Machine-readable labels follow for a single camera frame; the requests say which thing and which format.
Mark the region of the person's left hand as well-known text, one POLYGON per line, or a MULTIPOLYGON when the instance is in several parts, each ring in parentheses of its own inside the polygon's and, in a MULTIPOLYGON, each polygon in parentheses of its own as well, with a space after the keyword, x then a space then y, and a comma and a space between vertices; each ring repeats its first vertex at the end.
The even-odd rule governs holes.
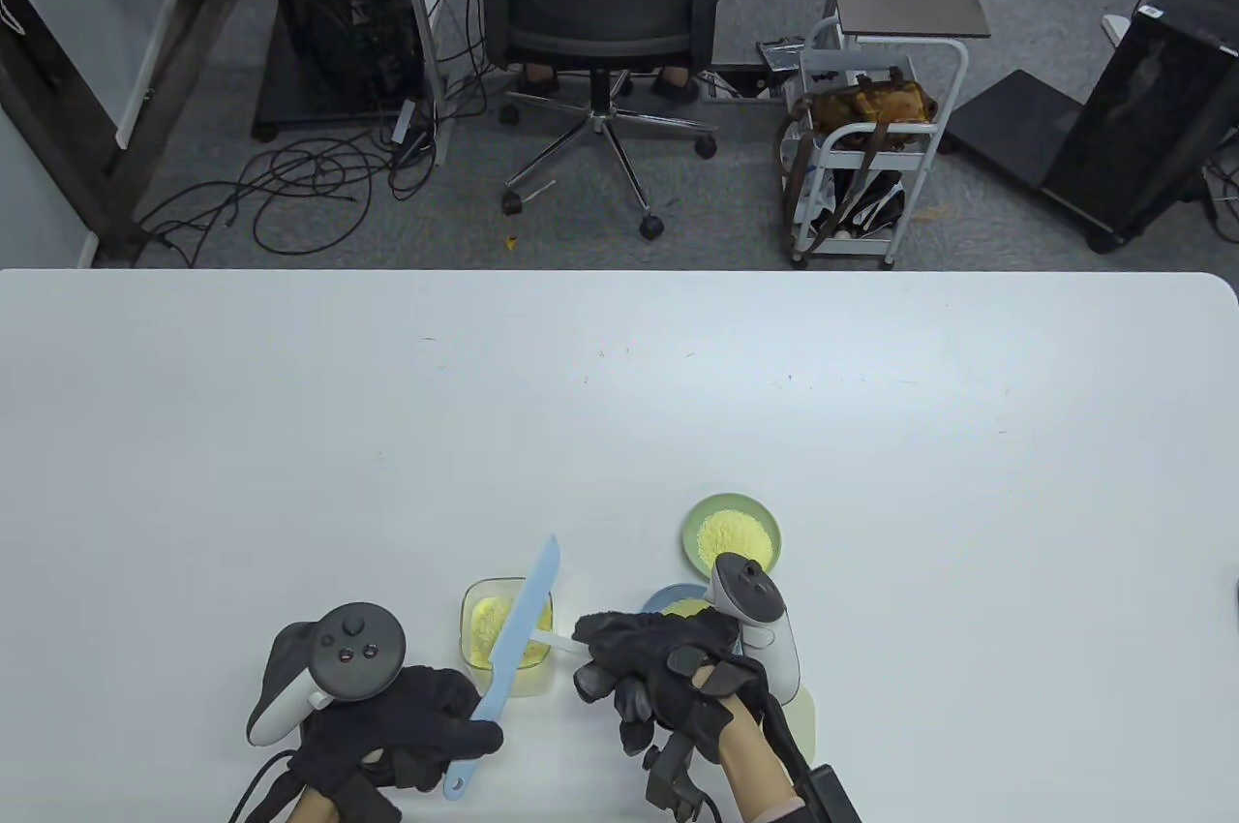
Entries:
POLYGON ((499 725, 472 718, 479 702, 456 669, 406 667, 375 697, 313 711, 285 775, 338 808, 364 791, 427 792, 452 761, 499 751, 499 725))

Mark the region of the person's right hand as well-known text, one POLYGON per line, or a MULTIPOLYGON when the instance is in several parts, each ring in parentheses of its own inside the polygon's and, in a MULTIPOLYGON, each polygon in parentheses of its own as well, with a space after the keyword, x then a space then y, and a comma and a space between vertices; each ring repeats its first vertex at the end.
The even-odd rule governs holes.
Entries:
POLYGON ((740 623, 705 609, 690 618, 659 612, 593 612, 577 618, 572 640, 589 663, 572 683, 586 704, 611 699, 624 755, 653 744, 655 729, 681 733, 712 764, 732 721, 724 704, 738 698, 761 720, 773 699, 764 668, 738 654, 740 623))

